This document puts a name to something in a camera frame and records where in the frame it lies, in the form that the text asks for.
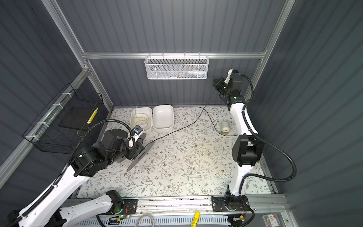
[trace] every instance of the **gray corrugated wall panel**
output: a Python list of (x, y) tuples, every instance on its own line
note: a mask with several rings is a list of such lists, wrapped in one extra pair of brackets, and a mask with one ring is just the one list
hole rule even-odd
[(58, 1), (86, 52), (259, 52), (283, 0)]
[(39, 1), (1, 1), (0, 34), (2, 163), (81, 67)]
[[(296, 162), (278, 189), (302, 227), (361, 223), (362, 10), (359, 0), (298, 0), (249, 107), (259, 133)], [(281, 154), (264, 155), (274, 177), (290, 174)]]
[[(210, 59), (205, 80), (150, 80), (144, 60), (91, 59), (115, 106), (203, 105), (215, 89), (213, 78), (226, 77), (229, 69), (252, 76), (258, 59)], [(241, 94), (247, 89), (245, 81)], [(215, 91), (208, 104), (222, 104)]]

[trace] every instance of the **clear plastic box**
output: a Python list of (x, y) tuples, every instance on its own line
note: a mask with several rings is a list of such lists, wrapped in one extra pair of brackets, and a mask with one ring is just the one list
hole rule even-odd
[(280, 220), (277, 214), (266, 214), (262, 216), (266, 227), (278, 227), (281, 226)]

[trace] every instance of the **white ceramic bowl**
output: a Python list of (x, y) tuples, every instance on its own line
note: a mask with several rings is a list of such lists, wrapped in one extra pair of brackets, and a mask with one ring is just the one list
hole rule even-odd
[(156, 106), (152, 110), (152, 127), (158, 133), (171, 132), (174, 127), (174, 109), (171, 105)]
[(143, 120), (143, 121), (140, 121), (139, 124), (137, 124), (137, 125), (139, 125), (141, 128), (144, 129), (143, 133), (149, 132), (151, 130), (151, 126), (152, 126), (152, 110), (151, 110), (151, 108), (150, 107), (136, 108), (136, 114), (139, 117), (139, 119), (137, 119), (135, 117), (135, 109), (133, 109), (131, 112), (131, 116), (130, 116), (131, 129), (133, 129), (135, 127), (135, 123), (137, 123), (137, 121)]

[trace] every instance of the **white vent grille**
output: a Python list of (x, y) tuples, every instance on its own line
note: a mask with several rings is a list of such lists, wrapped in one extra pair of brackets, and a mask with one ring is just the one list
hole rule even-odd
[[(135, 223), (139, 217), (133, 216), (129, 219), (122, 220), (120, 224), (108, 224), (109, 218), (101, 218), (102, 223), (105, 226), (122, 226), (131, 227), (135, 226)], [(155, 226), (177, 226), (177, 225), (191, 225), (194, 215), (176, 215), (176, 216), (155, 216), (154, 223)], [(197, 226), (228, 226), (228, 217), (223, 215), (201, 215)], [(74, 226), (87, 226), (87, 227), (99, 227), (99, 223), (94, 218), (89, 218), (82, 222), (75, 224)], [(139, 226), (151, 226), (151, 220), (148, 217), (141, 219)]]
[(208, 65), (208, 56), (195, 58), (153, 58), (152, 55), (147, 55), (145, 57), (147, 78), (151, 80), (206, 79)]

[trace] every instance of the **metal wire basket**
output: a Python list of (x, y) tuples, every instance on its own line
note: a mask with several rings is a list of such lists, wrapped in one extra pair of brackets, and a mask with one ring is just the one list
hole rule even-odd
[[(70, 154), (85, 132), (107, 117), (101, 94), (72, 89), (63, 95), (45, 116), (34, 121), (35, 127), (30, 126), (23, 134), (40, 151)], [(101, 126), (92, 130), (80, 147), (94, 144), (100, 131)]]
[(147, 78), (151, 80), (206, 79), (208, 65), (208, 56), (156, 58), (155, 56), (147, 55), (145, 57)]

